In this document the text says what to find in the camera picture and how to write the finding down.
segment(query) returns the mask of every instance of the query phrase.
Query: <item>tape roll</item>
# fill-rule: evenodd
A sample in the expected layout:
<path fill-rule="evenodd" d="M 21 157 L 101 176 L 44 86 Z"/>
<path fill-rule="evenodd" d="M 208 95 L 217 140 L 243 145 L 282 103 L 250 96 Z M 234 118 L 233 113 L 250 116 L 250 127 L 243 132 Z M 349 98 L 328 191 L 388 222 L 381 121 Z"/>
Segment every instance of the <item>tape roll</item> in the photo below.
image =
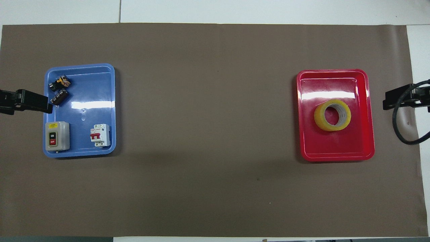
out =
<path fill-rule="evenodd" d="M 339 114 L 339 121 L 335 125 L 332 125 L 326 120 L 326 109 L 328 107 L 336 109 Z M 327 102 L 321 103 L 316 107 L 313 118 L 315 119 L 315 123 L 322 130 L 339 131 L 346 128 L 351 122 L 351 110 L 349 109 L 348 105 L 341 100 L 331 99 Z"/>

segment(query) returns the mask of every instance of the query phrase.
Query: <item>tray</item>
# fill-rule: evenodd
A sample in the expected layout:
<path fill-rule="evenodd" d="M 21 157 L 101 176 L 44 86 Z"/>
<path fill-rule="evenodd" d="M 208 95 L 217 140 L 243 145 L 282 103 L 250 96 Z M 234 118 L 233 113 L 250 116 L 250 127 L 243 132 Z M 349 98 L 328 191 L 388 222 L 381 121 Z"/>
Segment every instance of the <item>tray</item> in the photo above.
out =
<path fill-rule="evenodd" d="M 43 152 L 51 158 L 83 155 L 105 155 L 117 144 L 115 119 L 115 70 L 110 64 L 75 65 L 54 67 L 45 74 L 44 95 L 51 99 L 55 93 L 48 84 L 59 76 L 66 75 L 71 85 L 66 89 L 70 96 L 52 114 L 43 116 Z M 70 124 L 70 149 L 65 151 L 45 150 L 45 123 L 65 121 Z M 95 124 L 110 126 L 111 145 L 95 147 L 90 140 L 90 129 Z"/>
<path fill-rule="evenodd" d="M 299 137 L 302 156 L 308 161 L 359 161 L 375 153 L 369 81 L 359 69 L 306 70 L 297 75 Z M 314 120 L 316 107 L 340 99 L 351 110 L 351 122 L 343 130 L 324 131 Z M 335 110 L 326 120 L 338 119 Z"/>

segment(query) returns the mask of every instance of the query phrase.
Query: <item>red tray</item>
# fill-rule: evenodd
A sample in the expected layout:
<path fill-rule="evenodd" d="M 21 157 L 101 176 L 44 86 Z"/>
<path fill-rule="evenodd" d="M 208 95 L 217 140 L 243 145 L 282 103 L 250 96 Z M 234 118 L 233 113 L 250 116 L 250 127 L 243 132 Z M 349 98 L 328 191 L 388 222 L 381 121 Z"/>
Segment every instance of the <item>red tray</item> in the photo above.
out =
<path fill-rule="evenodd" d="M 375 153 L 369 81 L 364 71 L 306 70 L 297 75 L 298 116 L 302 156 L 308 161 L 360 161 Z M 351 110 L 343 130 L 324 131 L 314 120 L 315 108 L 340 99 Z M 326 110 L 326 120 L 336 123 L 336 110 Z"/>

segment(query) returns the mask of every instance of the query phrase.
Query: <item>blue tray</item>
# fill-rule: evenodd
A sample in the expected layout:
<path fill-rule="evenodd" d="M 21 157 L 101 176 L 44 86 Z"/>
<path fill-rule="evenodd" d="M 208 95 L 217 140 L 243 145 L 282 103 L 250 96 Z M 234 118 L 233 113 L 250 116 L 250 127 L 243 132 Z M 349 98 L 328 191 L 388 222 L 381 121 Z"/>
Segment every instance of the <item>blue tray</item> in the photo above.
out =
<path fill-rule="evenodd" d="M 48 84 L 61 75 L 66 75 L 71 85 L 66 89 L 70 96 L 52 114 L 43 116 L 43 152 L 51 158 L 83 155 L 105 155 L 111 153 L 117 144 L 115 121 L 115 70 L 110 64 L 75 65 L 54 67 L 45 75 L 44 95 L 51 99 L 55 93 Z M 45 150 L 45 123 L 65 121 L 70 124 L 70 149 Z M 95 124 L 107 124 L 111 145 L 95 147 L 90 140 L 90 130 Z"/>

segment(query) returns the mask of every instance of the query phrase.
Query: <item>circuit breaker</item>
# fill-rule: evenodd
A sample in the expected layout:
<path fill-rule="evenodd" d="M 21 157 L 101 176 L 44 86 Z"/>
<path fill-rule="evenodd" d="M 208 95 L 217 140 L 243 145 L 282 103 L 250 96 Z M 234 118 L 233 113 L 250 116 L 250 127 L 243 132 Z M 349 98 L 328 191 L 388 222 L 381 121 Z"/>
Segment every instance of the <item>circuit breaker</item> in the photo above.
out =
<path fill-rule="evenodd" d="M 47 151 L 70 149 L 69 123 L 58 121 L 45 124 L 45 149 Z"/>
<path fill-rule="evenodd" d="M 91 129 L 90 138 L 94 142 L 95 147 L 110 146 L 111 140 L 109 139 L 110 127 L 107 124 L 96 124 Z"/>

